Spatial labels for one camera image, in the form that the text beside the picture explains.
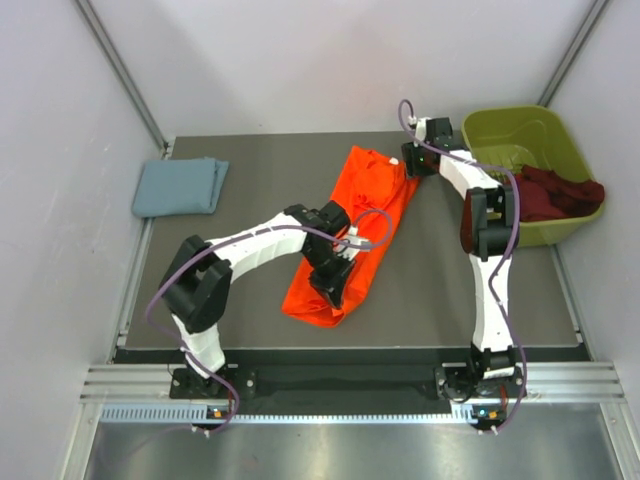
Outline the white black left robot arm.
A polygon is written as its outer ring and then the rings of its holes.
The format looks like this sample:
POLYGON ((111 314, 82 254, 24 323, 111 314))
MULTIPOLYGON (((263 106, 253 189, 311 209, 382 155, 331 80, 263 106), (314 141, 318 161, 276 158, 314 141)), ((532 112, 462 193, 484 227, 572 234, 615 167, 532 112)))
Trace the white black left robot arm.
POLYGON ((275 259, 301 254, 311 266, 310 286, 330 307, 339 308, 356 256, 367 243, 334 201, 321 209, 292 205, 235 236, 187 238, 165 273, 160 293, 178 328, 191 385, 209 397, 226 387, 218 322, 234 281, 275 259))

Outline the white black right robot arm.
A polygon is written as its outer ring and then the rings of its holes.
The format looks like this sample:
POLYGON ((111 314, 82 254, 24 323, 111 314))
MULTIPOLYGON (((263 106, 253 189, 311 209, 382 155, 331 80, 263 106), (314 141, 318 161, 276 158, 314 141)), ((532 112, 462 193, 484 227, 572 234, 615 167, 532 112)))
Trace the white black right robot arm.
POLYGON ((460 244, 475 284, 475 328, 465 372, 471 395, 487 396, 516 382, 516 342, 510 329, 508 290, 518 241, 519 194, 492 177, 456 137, 447 118, 399 117, 410 141, 402 145, 410 177, 439 175, 463 201, 460 244))

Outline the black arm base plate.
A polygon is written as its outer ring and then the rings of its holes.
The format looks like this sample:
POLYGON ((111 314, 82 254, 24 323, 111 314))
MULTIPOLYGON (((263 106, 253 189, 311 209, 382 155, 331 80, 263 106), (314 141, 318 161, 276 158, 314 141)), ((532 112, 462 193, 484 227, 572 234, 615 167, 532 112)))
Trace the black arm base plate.
POLYGON ((191 366, 172 374, 172 399, 221 398, 227 386, 241 400, 273 399, 278 394, 301 396, 305 402, 339 399, 358 394, 374 397, 405 395, 427 401, 474 397, 514 399, 525 381, 520 369, 506 377, 479 379, 462 365, 231 365, 212 377, 200 375, 191 366))

